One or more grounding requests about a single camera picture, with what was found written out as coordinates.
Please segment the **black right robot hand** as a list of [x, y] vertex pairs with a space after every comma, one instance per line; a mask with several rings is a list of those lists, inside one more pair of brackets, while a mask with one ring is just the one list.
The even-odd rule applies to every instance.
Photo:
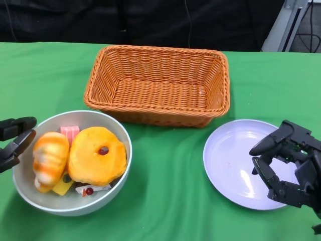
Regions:
[[[254, 169], [268, 188], [267, 197], [294, 207], [306, 205], [320, 217], [320, 141], [311, 131], [288, 120], [249, 152]], [[273, 159], [294, 163], [297, 184], [281, 181], [271, 168]]]

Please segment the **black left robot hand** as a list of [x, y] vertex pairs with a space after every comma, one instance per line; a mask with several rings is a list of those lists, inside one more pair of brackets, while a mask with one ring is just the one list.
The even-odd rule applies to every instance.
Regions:
[[1, 148], [1, 173], [19, 164], [18, 156], [32, 143], [36, 136], [33, 129], [37, 119], [33, 116], [1, 121], [1, 142], [13, 139]]

